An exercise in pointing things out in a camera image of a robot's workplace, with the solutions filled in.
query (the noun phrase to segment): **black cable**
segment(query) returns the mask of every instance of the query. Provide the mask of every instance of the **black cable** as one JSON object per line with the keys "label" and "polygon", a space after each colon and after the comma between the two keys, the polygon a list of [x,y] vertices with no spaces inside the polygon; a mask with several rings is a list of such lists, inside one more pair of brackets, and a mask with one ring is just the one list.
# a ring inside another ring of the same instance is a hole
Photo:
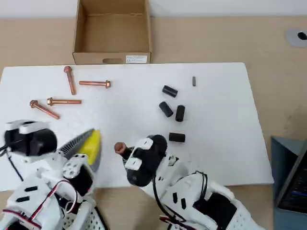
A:
{"label": "black cable", "polygon": [[[200,200],[203,200],[205,198],[205,195],[206,195],[206,192],[207,192],[207,188],[208,188],[208,175],[203,173],[203,172],[200,172],[200,171],[196,171],[194,172],[193,174],[195,173],[200,173],[202,175],[202,186],[201,186],[201,195],[200,195]],[[203,184],[204,184],[204,178],[206,178],[206,184],[205,184],[205,187],[203,187]]]}
{"label": "black cable", "polygon": [[59,208],[60,208],[61,211],[62,211],[62,214],[63,214],[62,219],[64,219],[65,213],[64,213],[63,208],[62,208],[61,203],[60,203],[60,196],[59,196],[58,194],[56,194],[56,193],[54,194],[54,196],[56,197],[56,199],[57,199],[57,201],[58,201],[58,204],[59,204]]}
{"label": "black cable", "polygon": [[[1,148],[0,148],[0,152],[3,151],[3,150],[6,150],[8,147],[14,145],[14,144],[17,144],[19,142],[23,141],[23,139],[21,140],[17,140],[17,141],[14,141],[14,142],[11,142],[9,144],[6,144],[6,145],[3,145]],[[1,154],[0,154],[0,157],[2,157],[3,155],[5,154],[5,152],[3,151]]]}
{"label": "black cable", "polygon": [[181,227],[184,227],[188,230],[193,230],[194,228],[188,226],[188,225],[185,225],[183,224],[180,220],[177,220],[176,219],[176,216],[171,216],[168,211],[166,211],[166,209],[163,207],[163,205],[161,204],[160,202],[160,199],[158,197],[158,193],[157,193],[157,187],[156,187],[156,183],[155,183],[155,179],[156,179],[156,176],[153,177],[153,194],[154,194],[154,197],[155,197],[155,200],[159,206],[159,208],[161,209],[161,211],[168,217],[170,218],[170,221],[173,223],[173,224],[178,224],[180,225]]}
{"label": "black cable", "polygon": [[14,165],[13,161],[11,160],[11,157],[8,155],[7,150],[4,150],[4,154],[6,154],[6,156],[8,157],[8,160],[11,164],[11,166],[13,167],[13,169],[15,170],[15,172],[17,173],[17,175],[19,176],[21,181],[24,181],[23,177],[21,176],[21,174],[19,173],[18,169],[16,168],[16,166]]}
{"label": "black cable", "polygon": [[171,216],[168,211],[166,211],[166,209],[163,207],[163,205],[161,204],[160,202],[160,199],[158,197],[158,193],[157,193],[157,187],[156,187],[156,184],[155,184],[155,179],[156,179],[156,176],[153,177],[153,194],[154,194],[154,197],[155,197],[155,200],[159,206],[159,208],[161,209],[161,211],[170,219],[174,219],[173,216]]}

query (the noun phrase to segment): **yellow object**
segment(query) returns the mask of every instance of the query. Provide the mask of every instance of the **yellow object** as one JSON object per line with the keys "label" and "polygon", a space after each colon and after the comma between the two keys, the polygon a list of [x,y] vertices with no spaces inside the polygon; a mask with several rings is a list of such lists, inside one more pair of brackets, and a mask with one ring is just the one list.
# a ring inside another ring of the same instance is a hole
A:
{"label": "yellow object", "polygon": [[100,131],[94,130],[92,135],[85,141],[79,153],[86,154],[88,156],[88,163],[92,165],[100,151]]}

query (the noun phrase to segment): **cable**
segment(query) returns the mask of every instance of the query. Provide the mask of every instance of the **cable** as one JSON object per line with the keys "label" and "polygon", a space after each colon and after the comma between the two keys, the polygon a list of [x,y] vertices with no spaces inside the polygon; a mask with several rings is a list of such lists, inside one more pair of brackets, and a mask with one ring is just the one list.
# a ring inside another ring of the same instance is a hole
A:
{"label": "cable", "polygon": [[163,207],[163,205],[161,204],[160,199],[158,197],[155,179],[156,179],[156,175],[153,177],[153,193],[154,193],[154,197],[155,197],[155,200],[157,202],[157,205],[159,206],[161,211],[167,216],[167,218],[169,218],[170,222],[172,222],[173,224],[178,224],[182,227],[185,227],[186,229],[189,229],[189,226],[183,224],[180,220],[177,220],[176,215],[174,215],[174,216],[170,215],[168,213],[168,211]]}
{"label": "cable", "polygon": [[68,206],[70,205],[70,204],[73,204],[73,202],[72,201],[68,201],[67,203],[66,203],[66,205],[65,205],[65,210],[67,210],[68,209]]}
{"label": "cable", "polygon": [[[57,188],[59,187],[59,185],[60,185],[61,183],[69,183],[69,184],[72,186],[72,184],[71,184],[69,181],[66,181],[66,180],[61,180],[61,181],[57,182],[56,185],[52,188],[52,190],[47,194],[47,196],[46,196],[46,198],[44,199],[44,201],[38,206],[38,208],[37,208],[37,209],[34,211],[34,213],[30,216],[30,218],[29,218],[30,220],[33,220],[33,219],[38,215],[38,213],[39,213],[39,211],[42,209],[43,204],[45,203],[45,201],[46,201],[49,197],[51,197],[51,196],[56,192]],[[75,189],[73,186],[72,186],[72,188],[73,188],[74,191],[75,191],[75,199],[74,199],[74,201],[73,201],[72,206],[70,207],[70,209],[69,209],[69,210],[66,210],[67,213],[72,212],[72,210],[74,209],[75,204],[76,204],[76,202],[77,202],[77,199],[78,199],[78,193],[77,193],[76,189]]]}
{"label": "cable", "polygon": [[[1,148],[0,148],[0,152],[3,151],[3,150],[6,150],[8,147],[14,145],[14,144],[17,144],[19,142],[23,141],[23,139],[21,140],[17,140],[17,141],[14,141],[14,142],[11,142],[9,144],[6,144],[6,145],[3,145]],[[2,157],[3,155],[5,154],[5,152],[3,151],[1,154],[0,154],[0,157]]]}
{"label": "cable", "polygon": [[2,212],[9,213],[9,214],[15,216],[18,219],[22,219],[23,221],[25,221],[25,222],[27,222],[27,223],[29,223],[31,225],[34,225],[35,227],[37,227],[39,229],[42,228],[40,225],[38,225],[38,224],[34,223],[33,221],[27,219],[25,216],[21,215],[19,212],[15,212],[15,211],[10,210],[10,209],[4,209],[4,210],[2,210]]}
{"label": "cable", "polygon": [[19,176],[20,180],[21,181],[24,181],[23,177],[21,176],[21,174],[19,173],[18,169],[16,168],[16,166],[14,165],[13,161],[11,160],[11,156],[8,155],[8,151],[5,149],[4,150],[4,153],[3,154],[6,154],[6,156],[8,157],[8,160],[11,164],[11,166],[13,167],[13,169],[15,170],[15,172],[17,173],[17,175]]}
{"label": "cable", "polygon": [[[203,200],[205,198],[206,192],[207,192],[207,188],[208,188],[208,175],[203,173],[203,172],[199,172],[202,174],[202,187],[201,187],[201,195],[200,195],[200,200]],[[204,177],[206,178],[206,184],[205,187],[203,187],[203,181],[204,181]]]}
{"label": "cable", "polygon": [[153,177],[153,193],[154,193],[154,197],[155,197],[155,200],[159,206],[159,208],[161,209],[161,211],[170,219],[174,219],[173,216],[171,216],[168,211],[166,211],[166,209],[162,206],[161,202],[160,202],[160,199],[158,197],[158,193],[157,193],[157,187],[156,187],[156,184],[155,184],[155,179],[156,179],[156,176]]}
{"label": "cable", "polygon": [[64,213],[64,211],[63,211],[63,209],[62,209],[62,207],[61,207],[61,204],[60,204],[60,201],[59,201],[59,199],[60,199],[60,196],[58,195],[58,194],[54,194],[54,196],[56,197],[56,199],[57,199],[57,201],[58,201],[58,204],[59,204],[59,208],[61,209],[61,211],[62,211],[62,219],[64,219],[64,217],[65,217],[65,213]]}

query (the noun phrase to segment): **open cardboard box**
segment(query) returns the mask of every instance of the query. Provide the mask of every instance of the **open cardboard box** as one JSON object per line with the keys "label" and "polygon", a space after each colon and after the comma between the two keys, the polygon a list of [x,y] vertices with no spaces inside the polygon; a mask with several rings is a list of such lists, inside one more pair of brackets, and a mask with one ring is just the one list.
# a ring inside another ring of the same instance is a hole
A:
{"label": "open cardboard box", "polygon": [[77,65],[150,63],[147,0],[79,0],[73,58]]}

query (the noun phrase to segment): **copper screw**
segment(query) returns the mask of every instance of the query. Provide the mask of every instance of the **copper screw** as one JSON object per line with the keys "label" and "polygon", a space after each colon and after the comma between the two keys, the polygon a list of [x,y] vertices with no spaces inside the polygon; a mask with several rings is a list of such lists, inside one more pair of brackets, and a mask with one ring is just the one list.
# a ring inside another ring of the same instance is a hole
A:
{"label": "copper screw", "polygon": [[111,82],[109,80],[106,81],[79,81],[80,85],[93,85],[93,86],[105,86],[106,89],[111,87]]}
{"label": "copper screw", "polygon": [[119,155],[123,154],[126,148],[127,148],[127,145],[124,142],[117,142],[114,145],[114,151],[115,153]]}
{"label": "copper screw", "polygon": [[57,115],[56,113],[54,113],[54,112],[48,110],[47,108],[41,106],[41,105],[38,103],[37,100],[32,100],[32,101],[30,101],[30,106],[31,106],[31,108],[37,108],[37,109],[39,109],[40,111],[43,111],[44,113],[46,113],[46,114],[52,116],[52,117],[55,118],[55,119],[59,119],[59,115]]}
{"label": "copper screw", "polygon": [[71,88],[71,94],[72,95],[76,95],[75,84],[73,82],[73,78],[72,78],[72,74],[71,74],[71,72],[72,72],[71,67],[70,66],[65,66],[64,72],[67,74],[69,86]]}
{"label": "copper screw", "polygon": [[52,97],[47,99],[47,104],[53,106],[54,104],[81,104],[82,100],[54,100]]}

